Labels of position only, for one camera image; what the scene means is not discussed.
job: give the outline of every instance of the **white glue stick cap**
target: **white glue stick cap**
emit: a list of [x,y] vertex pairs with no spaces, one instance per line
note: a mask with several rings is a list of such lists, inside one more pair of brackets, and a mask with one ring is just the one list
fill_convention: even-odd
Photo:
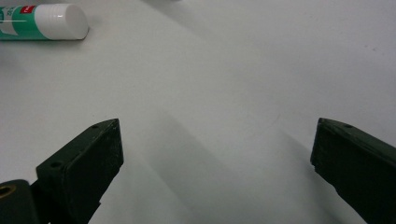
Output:
[[52,40],[82,39],[89,28],[84,12],[73,4],[39,5],[35,24],[43,36]]

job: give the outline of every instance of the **screw hole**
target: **screw hole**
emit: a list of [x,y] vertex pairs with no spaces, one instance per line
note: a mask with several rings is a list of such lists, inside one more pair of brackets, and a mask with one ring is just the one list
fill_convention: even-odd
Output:
[[60,167],[62,164],[63,163],[61,161],[55,161],[55,162],[50,164],[50,167],[55,169],[55,168]]
[[0,199],[7,197],[9,194],[14,192],[16,188],[17,187],[15,187],[14,185],[0,187]]

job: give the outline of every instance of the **glue stick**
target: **glue stick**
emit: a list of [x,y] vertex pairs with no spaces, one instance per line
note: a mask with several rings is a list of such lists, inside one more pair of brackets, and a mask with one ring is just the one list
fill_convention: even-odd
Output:
[[73,4],[0,7],[1,40],[74,40],[87,33],[87,18]]

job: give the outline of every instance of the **green glue stick label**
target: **green glue stick label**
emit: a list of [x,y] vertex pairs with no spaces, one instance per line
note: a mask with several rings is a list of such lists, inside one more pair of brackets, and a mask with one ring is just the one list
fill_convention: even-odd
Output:
[[36,6],[0,7],[0,39],[47,39],[35,24]]

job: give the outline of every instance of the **white table surface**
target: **white table surface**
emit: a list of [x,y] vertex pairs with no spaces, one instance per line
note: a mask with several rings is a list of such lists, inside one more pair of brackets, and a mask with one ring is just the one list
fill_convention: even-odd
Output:
[[0,42],[0,182],[119,118],[90,223],[364,223],[309,157],[320,117],[396,146],[394,0],[67,2],[83,41]]

